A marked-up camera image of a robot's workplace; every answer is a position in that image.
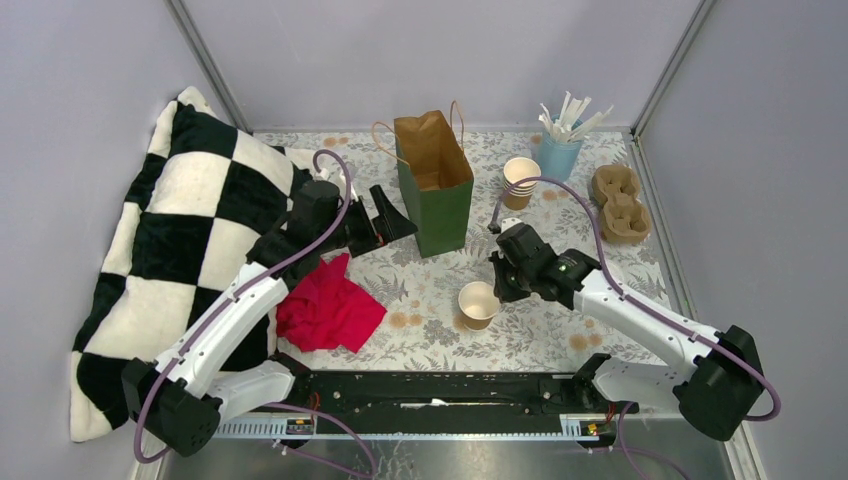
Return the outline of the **brown paper cup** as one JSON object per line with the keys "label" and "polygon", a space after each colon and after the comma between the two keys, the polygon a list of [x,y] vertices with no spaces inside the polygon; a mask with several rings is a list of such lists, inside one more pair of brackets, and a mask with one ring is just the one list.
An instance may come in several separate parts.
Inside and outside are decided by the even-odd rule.
{"label": "brown paper cup", "polygon": [[501,309],[494,286],[483,281],[466,284],[457,301],[463,324],[473,331],[486,329]]}

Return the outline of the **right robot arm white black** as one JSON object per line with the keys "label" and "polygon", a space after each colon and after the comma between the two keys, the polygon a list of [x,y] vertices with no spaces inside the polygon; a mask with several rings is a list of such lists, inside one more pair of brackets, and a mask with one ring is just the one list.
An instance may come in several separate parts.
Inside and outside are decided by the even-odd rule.
{"label": "right robot arm white black", "polygon": [[597,412],[610,401],[676,408],[707,437],[728,441],[763,394],[764,372],[753,336],[699,324],[630,289],[576,249],[560,254],[526,223],[492,222],[497,250],[489,260],[494,294],[511,303],[533,294],[600,320],[660,359],[658,365],[593,355],[579,370],[575,402]]}

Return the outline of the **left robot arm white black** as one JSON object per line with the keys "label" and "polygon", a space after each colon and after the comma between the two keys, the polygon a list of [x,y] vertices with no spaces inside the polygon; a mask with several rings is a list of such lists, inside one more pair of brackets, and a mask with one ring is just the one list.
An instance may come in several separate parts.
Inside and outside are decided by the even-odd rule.
{"label": "left robot arm white black", "polygon": [[183,457],[201,450],[218,427],[277,402],[296,411],[309,401],[307,380],[265,360],[228,379],[218,373],[259,320],[320,264],[324,253],[347,249],[356,257],[417,231],[379,185],[370,218],[351,187],[310,180],[248,251],[236,277],[172,346],[154,360],[131,360],[121,374],[136,432],[148,432]]}

